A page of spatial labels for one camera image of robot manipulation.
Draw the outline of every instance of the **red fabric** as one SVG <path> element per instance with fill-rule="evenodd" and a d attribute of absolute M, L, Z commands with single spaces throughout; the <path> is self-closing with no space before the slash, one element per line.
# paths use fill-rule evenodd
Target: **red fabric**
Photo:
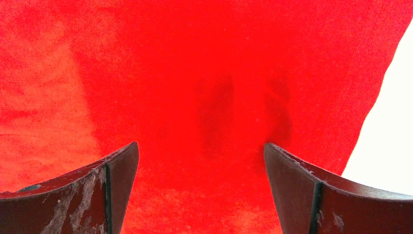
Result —
<path fill-rule="evenodd" d="M 281 233 L 271 141 L 340 174 L 411 0 L 0 2 L 0 190 L 138 141 L 125 233 Z"/>

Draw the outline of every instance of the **white surface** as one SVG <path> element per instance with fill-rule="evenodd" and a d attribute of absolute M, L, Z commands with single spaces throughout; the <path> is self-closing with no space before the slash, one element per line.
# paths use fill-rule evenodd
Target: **white surface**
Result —
<path fill-rule="evenodd" d="M 413 195 L 413 22 L 401 39 L 343 177 Z"/>

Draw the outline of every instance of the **red surface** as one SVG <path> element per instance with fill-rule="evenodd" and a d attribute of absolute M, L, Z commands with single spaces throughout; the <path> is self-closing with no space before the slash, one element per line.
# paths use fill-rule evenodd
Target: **red surface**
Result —
<path fill-rule="evenodd" d="M 0 190 L 133 141 L 125 233 L 280 233 L 271 141 L 340 174 L 411 0 L 0 2 Z"/>

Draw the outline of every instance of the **red cloth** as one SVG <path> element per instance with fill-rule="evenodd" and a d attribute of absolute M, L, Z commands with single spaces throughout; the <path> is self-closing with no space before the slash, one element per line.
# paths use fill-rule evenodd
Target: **red cloth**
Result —
<path fill-rule="evenodd" d="M 263 145 L 340 174 L 411 0 L 0 2 L 0 190 L 138 141 L 125 233 L 281 233 Z"/>

